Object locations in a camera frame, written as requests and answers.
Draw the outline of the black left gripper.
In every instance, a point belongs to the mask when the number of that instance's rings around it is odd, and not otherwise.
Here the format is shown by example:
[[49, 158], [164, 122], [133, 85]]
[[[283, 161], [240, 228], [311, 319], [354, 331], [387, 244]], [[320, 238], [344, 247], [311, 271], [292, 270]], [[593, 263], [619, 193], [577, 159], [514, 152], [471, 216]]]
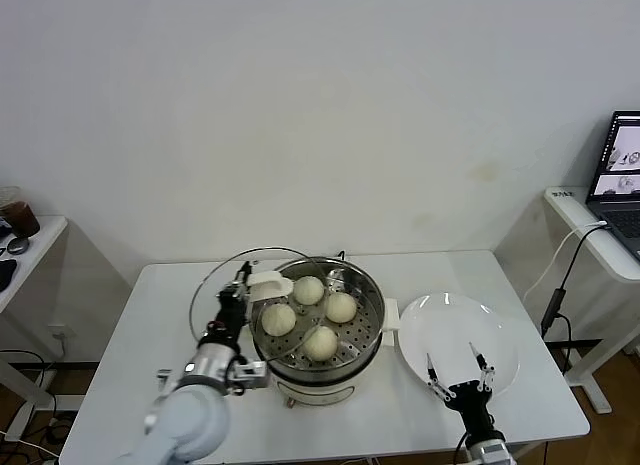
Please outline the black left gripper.
[[247, 294], [248, 279], [253, 266], [245, 261], [233, 279], [218, 293], [219, 311], [207, 324], [206, 342], [221, 345], [236, 345], [242, 328], [252, 321], [253, 301]]

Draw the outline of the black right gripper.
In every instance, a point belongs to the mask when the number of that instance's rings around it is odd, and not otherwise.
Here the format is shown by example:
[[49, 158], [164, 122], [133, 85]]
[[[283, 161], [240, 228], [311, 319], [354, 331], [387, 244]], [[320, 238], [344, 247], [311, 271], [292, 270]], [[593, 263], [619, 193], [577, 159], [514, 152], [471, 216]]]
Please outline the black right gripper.
[[496, 438], [497, 430], [487, 410], [487, 404], [492, 397], [495, 367], [486, 361], [472, 342], [469, 343], [469, 347], [480, 369], [479, 381], [444, 387], [438, 379], [431, 356], [427, 353], [426, 384], [442, 401], [448, 401], [447, 407], [450, 410], [461, 416], [469, 438]]

